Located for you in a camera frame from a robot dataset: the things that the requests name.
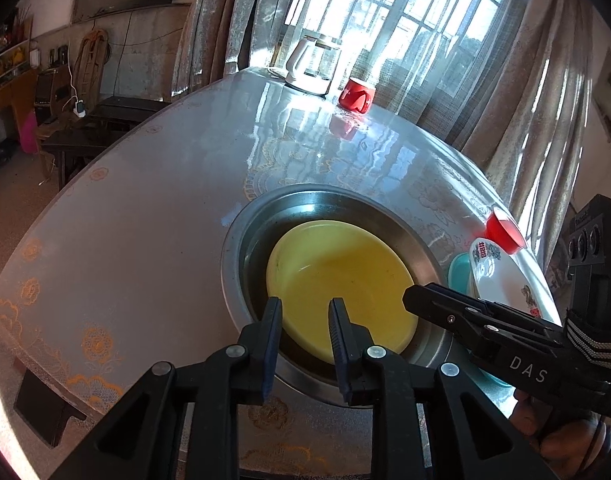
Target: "human hand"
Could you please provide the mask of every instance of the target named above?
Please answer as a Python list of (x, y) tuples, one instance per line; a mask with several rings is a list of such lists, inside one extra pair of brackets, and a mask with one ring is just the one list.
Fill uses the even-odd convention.
[(599, 416), (593, 413), (591, 420), (575, 420), (566, 424), (557, 431), (553, 431), (541, 442), (537, 440), (537, 433), (545, 423), (535, 410), (532, 398), (519, 390), (514, 397), (519, 401), (509, 418), (509, 421), (530, 442), (531, 446), (539, 452), (550, 468), (561, 478), (567, 480), (578, 473), (588, 449), (595, 436), (599, 424), (596, 440), (592, 445), (583, 469), (590, 466), (601, 452), (604, 443), (608, 444), (606, 437), (611, 440), (607, 425), (599, 421)]

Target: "pink bag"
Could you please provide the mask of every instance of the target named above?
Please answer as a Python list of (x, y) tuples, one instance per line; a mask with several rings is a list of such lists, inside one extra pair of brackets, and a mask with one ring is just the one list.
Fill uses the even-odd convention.
[(22, 130), (19, 132), (19, 142), (22, 145), (22, 150), (26, 153), (37, 153), (37, 137), (35, 131), (37, 129), (37, 118), (34, 111), (30, 112), (23, 123)]

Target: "curtain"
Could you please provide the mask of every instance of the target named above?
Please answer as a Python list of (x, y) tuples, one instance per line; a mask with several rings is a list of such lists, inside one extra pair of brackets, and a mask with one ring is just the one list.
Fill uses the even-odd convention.
[(172, 73), (172, 97), (270, 62), (290, 0), (195, 0)]
[(463, 144), (546, 268), (581, 157), (591, 79), (588, 0), (529, 0), (508, 60)]
[(333, 84), (374, 84), (375, 104), (452, 142), (476, 121), (527, 0), (293, 0), (275, 64), (303, 34), (342, 44)]

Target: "dark wooden table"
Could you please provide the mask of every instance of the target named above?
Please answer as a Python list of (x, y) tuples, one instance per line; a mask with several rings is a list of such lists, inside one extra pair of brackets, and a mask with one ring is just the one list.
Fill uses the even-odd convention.
[(49, 136), (41, 146), (55, 157), (59, 189), (63, 189), (103, 150), (167, 105), (163, 101), (109, 97), (97, 104), (86, 117)]

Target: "kettle handle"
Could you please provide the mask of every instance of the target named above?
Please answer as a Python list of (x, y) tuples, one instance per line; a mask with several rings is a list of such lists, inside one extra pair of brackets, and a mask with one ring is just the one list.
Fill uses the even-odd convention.
[(288, 60), (286, 61), (286, 70), (288, 70), (288, 73), (292, 77), (294, 77), (295, 72), (299, 70), (299, 62), (311, 43), (314, 42), (308, 38), (301, 38), (297, 43), (297, 47), (295, 48), (294, 52), (290, 54), (290, 57), (288, 57)]

